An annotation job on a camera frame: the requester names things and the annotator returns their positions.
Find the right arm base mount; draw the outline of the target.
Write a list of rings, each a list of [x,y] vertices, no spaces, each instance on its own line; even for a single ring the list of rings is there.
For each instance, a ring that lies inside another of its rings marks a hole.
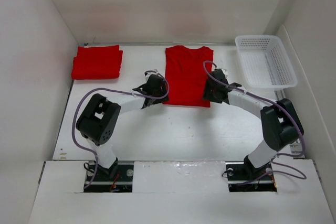
[[[277,186],[270,163],[252,174],[244,171],[244,162],[226,162],[222,177],[227,179],[230,193],[277,192]]]

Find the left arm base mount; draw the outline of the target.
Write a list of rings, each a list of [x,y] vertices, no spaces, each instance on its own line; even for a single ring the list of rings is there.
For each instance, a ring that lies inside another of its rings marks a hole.
[[[95,177],[95,162],[84,163],[86,177],[85,193],[131,193],[133,187],[134,162],[121,161],[110,174],[98,168]]]

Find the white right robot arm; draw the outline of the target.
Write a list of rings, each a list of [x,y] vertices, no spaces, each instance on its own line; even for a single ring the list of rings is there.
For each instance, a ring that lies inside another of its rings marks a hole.
[[[253,179],[275,157],[300,157],[305,154],[304,129],[290,100],[271,100],[247,91],[238,83],[229,84],[222,69],[205,72],[205,100],[239,107],[261,120],[262,141],[244,158],[240,169],[244,176]],[[281,152],[296,140],[299,140],[302,146],[300,154]]]

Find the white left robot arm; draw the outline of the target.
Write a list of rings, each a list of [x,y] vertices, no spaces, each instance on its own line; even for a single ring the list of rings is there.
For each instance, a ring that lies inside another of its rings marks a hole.
[[[118,170],[118,158],[113,152],[111,137],[118,117],[133,110],[145,109],[169,100],[170,86],[158,72],[145,72],[145,83],[132,91],[118,91],[97,88],[86,94],[79,102],[81,106],[86,98],[87,105],[78,115],[79,108],[73,119],[72,135],[75,130],[88,140],[90,148],[81,148],[94,154],[97,171],[113,178]]]

